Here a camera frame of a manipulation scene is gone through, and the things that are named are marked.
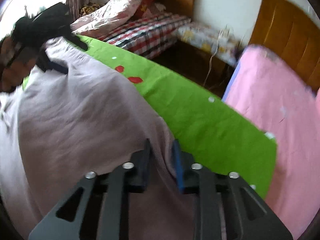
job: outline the white cable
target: white cable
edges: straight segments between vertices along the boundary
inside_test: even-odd
[[[229,36],[230,36],[231,29],[232,29],[232,34],[235,35],[235,30],[233,29],[233,27],[232,26],[229,27],[227,24],[226,29],[228,29],[228,28],[229,28]]]
[[[252,28],[253,28],[253,26],[245,31],[245,33],[244,33],[244,35],[243,35],[243,37],[242,37],[242,39],[240,41],[239,48],[241,48],[241,44],[242,44],[242,41],[243,41],[244,37],[247,35],[248,31],[251,30]]]
[[[210,87],[209,90],[211,91],[213,88],[218,88],[218,87],[220,87],[229,77],[230,77],[230,75],[227,73],[227,77],[226,77],[224,80],[222,80],[219,85],[215,84],[215,85],[213,85],[212,87]]]
[[[216,51],[215,51],[215,53],[211,56],[211,58],[210,58],[210,61],[209,61],[209,71],[208,71],[208,74],[207,74],[207,77],[205,78],[205,80],[204,80],[204,83],[203,83],[203,87],[205,86],[205,84],[206,84],[206,82],[207,82],[207,80],[208,80],[208,77],[209,77],[209,75],[210,75],[210,72],[211,72],[211,69],[212,69],[212,58],[217,54],[217,52],[218,52],[218,49],[219,49],[219,38],[220,38],[220,35],[221,35],[221,33],[223,32],[223,30],[220,30],[220,33],[219,33],[219,36],[218,36],[218,39],[217,39],[217,49],[216,49]]]

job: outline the pink bedsheet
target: pink bedsheet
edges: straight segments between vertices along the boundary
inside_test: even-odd
[[[275,135],[277,160],[266,202],[297,239],[320,208],[320,115],[314,96],[274,53],[248,47],[225,102]]]

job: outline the black metal bracket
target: black metal bracket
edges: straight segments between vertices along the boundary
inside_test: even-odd
[[[128,240],[129,193],[148,184],[151,145],[111,173],[89,172],[44,217],[29,240]],[[292,240],[289,230],[237,172],[216,174],[172,147],[177,185],[196,195],[194,240]]]
[[[177,184],[183,194],[196,194],[194,240],[221,240],[221,217],[227,239],[291,240],[289,230],[237,172],[216,174],[195,163],[173,143]]]
[[[147,140],[144,150],[111,173],[87,173],[33,229],[29,240],[128,240],[128,193],[142,193],[147,187],[150,155]]]

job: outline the green blanket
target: green blanket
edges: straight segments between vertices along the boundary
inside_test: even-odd
[[[179,74],[105,42],[81,39],[89,45],[87,54],[135,83],[183,151],[216,173],[239,172],[262,198],[266,196],[276,162],[274,140],[217,96]]]

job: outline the dark wooden floor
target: dark wooden floor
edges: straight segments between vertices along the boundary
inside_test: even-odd
[[[210,57],[209,53],[179,41],[153,61],[203,86],[209,71]],[[232,67],[214,57],[212,70],[204,87],[222,98],[233,71]]]

